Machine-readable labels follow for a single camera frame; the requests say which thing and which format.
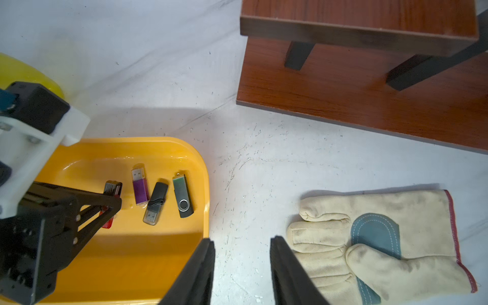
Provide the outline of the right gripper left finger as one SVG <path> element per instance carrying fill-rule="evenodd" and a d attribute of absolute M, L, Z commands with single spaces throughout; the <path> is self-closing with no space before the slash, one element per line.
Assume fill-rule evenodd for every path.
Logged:
<path fill-rule="evenodd" d="M 204 238 L 159 304 L 210 304 L 215 260 L 214 242 Z"/>

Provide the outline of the black swivel usb drive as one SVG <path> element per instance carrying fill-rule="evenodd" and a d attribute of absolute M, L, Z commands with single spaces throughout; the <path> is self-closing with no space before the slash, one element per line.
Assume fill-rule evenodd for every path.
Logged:
<path fill-rule="evenodd" d="M 185 175 L 177 173 L 176 176 L 173 178 L 173 185 L 180 217 L 184 219 L 193 215 L 194 209 L 191 202 L 188 183 Z"/>

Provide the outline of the cream work glove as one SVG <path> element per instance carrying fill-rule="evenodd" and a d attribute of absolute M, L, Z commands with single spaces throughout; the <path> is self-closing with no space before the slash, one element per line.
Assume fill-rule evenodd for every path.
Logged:
<path fill-rule="evenodd" d="M 286 240 L 330 304 L 402 304 L 477 291 L 446 190 L 305 198 Z"/>

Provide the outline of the grey black usb drive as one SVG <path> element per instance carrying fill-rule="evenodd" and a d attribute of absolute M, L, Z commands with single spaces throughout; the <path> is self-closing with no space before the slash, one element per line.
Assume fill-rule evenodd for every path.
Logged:
<path fill-rule="evenodd" d="M 160 218 L 161 211 L 166 202 L 166 194 L 169 186 L 163 182 L 157 182 L 151 198 L 148 201 L 143 222 L 155 226 Z"/>

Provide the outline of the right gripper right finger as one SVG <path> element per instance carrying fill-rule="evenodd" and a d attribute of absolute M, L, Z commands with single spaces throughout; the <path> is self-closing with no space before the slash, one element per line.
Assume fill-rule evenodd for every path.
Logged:
<path fill-rule="evenodd" d="M 329 304 L 282 236 L 271 239 L 270 263 L 275 304 Z"/>

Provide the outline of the brown wooden tiered stand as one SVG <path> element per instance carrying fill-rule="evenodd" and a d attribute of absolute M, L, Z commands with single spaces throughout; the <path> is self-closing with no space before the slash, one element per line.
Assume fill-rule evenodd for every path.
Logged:
<path fill-rule="evenodd" d="M 244 1 L 237 103 L 487 152 L 486 1 Z"/>

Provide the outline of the yellow plastic storage box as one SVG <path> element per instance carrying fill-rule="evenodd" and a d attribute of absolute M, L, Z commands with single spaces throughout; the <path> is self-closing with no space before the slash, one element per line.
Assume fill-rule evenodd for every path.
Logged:
<path fill-rule="evenodd" d="M 149 189 L 183 175 L 194 212 L 182 218 L 170 186 L 159 221 L 143 221 L 132 170 L 143 167 Z M 120 181 L 121 210 L 57 277 L 45 304 L 154 304 L 175 282 L 200 240 L 209 235 L 210 186 L 199 152 L 171 137 L 84 139 L 56 149 L 37 181 L 100 193 Z"/>

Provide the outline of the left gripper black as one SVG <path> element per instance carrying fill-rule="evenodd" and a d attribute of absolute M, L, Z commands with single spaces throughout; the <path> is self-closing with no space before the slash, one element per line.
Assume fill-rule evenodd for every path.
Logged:
<path fill-rule="evenodd" d="M 16 216 L 1 220 L 1 296 L 36 304 L 57 275 L 121 209 L 121 198 L 34 182 Z"/>

